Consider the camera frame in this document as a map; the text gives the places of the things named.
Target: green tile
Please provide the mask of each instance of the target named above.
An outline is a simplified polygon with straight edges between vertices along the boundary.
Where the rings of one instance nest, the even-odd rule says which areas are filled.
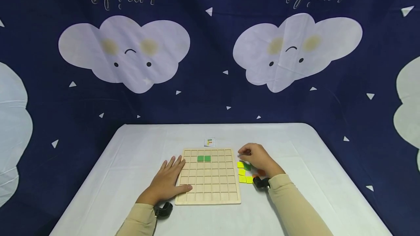
[[[245,169],[245,170],[251,170],[251,165],[246,164],[246,163],[244,162],[244,169]]]

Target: white tablecloth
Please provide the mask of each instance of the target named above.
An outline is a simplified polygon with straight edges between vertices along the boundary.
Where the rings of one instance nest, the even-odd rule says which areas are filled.
[[[205,138],[238,150],[262,144],[335,236],[391,235],[316,131],[304,123],[124,125],[115,133],[51,236],[114,235],[165,159]],[[240,205],[175,206],[155,236],[285,235],[266,192],[240,184]]]

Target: beige sleeve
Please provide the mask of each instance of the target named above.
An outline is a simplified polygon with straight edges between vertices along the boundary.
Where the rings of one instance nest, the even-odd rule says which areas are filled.
[[[156,217],[153,206],[136,203],[116,236],[152,236],[155,226]]]
[[[303,197],[287,174],[269,181],[271,200],[276,205],[288,236],[332,236],[320,215]]]

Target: hand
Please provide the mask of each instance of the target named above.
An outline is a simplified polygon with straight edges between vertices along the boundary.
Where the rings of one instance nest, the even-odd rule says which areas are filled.
[[[158,202],[168,200],[183,192],[189,192],[191,185],[175,186],[176,179],[185,165],[185,160],[179,156],[175,161],[172,156],[169,163],[164,161],[150,186],[138,197],[136,203],[146,203],[155,206]]]
[[[251,163],[257,169],[264,170],[269,178],[273,178],[278,174],[285,174],[284,170],[274,161],[264,147],[257,143],[245,144],[238,153],[239,158],[243,161]]]

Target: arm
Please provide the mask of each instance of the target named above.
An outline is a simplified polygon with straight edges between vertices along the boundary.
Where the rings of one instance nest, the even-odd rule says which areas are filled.
[[[270,178],[268,193],[289,236],[333,236],[320,215],[263,146],[248,143],[238,153],[241,160],[267,173]]]
[[[129,215],[116,236],[152,236],[156,226],[153,206],[192,189],[191,185],[175,186],[176,179],[185,165],[185,160],[173,156],[169,163],[164,161],[150,186],[136,200]]]

